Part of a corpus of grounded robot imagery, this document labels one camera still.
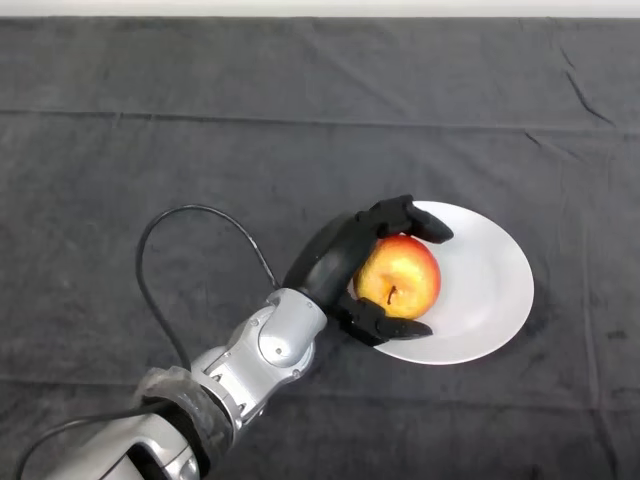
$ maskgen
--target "red apple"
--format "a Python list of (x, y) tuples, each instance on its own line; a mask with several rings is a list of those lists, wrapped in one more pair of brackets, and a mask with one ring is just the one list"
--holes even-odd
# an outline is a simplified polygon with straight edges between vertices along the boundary
[(378, 242), (354, 278), (358, 298), (368, 298), (390, 317), (416, 319), (440, 293), (440, 269), (427, 247), (396, 235)]

